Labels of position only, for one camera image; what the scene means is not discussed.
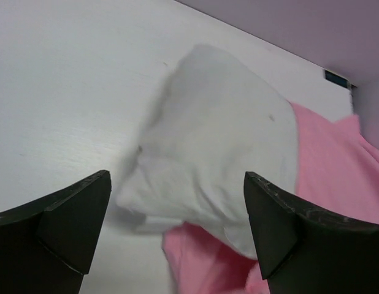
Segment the pink fabric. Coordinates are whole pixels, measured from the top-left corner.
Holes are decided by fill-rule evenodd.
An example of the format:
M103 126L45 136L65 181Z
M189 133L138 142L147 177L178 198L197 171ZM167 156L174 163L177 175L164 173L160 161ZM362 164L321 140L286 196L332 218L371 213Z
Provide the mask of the pink fabric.
M296 194L328 210L379 224L379 151L361 137L357 116L331 123L292 104L299 134ZM165 234L163 248L179 294L269 294L256 260L200 227Z

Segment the black object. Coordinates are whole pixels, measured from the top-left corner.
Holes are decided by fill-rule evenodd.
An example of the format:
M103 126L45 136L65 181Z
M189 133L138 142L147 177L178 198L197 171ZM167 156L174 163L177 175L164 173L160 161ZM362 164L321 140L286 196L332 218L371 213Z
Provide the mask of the black object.
M252 172L244 195L271 294L379 294L379 225L323 209Z
M349 89L349 90L357 88L355 85L352 85L346 78L343 78L339 75L336 75L335 73L333 73L327 69L324 69L323 73L324 73L324 78L327 81L330 81L331 83L337 84L337 85L344 87L345 89Z
M0 213L0 294L78 293L110 191L110 174L102 170Z

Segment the purple wall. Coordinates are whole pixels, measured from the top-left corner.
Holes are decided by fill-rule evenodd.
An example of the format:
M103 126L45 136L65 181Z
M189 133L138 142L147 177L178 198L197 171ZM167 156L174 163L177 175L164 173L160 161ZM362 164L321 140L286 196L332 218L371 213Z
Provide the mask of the purple wall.
M379 79L353 93L354 111L360 117L362 135L379 149Z
M360 85L379 77L379 0L178 0Z

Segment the white table surface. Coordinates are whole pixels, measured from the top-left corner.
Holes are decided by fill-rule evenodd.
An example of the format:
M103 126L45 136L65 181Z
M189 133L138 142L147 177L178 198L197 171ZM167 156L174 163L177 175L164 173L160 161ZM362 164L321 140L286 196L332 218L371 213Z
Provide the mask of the white table surface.
M318 66L173 0L0 1L0 211L100 169L115 198L150 102L197 43L329 119L351 113ZM124 218L109 209L81 293L172 293L161 237Z

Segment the white cloth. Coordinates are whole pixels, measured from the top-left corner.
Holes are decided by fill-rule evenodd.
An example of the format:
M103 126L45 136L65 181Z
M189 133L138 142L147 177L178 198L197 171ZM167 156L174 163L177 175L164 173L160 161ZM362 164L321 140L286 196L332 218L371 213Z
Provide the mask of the white cloth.
M294 192L297 126L288 101L230 54L198 45L178 65L140 146L117 204L153 217L141 230L187 221L256 258L243 180L254 171Z

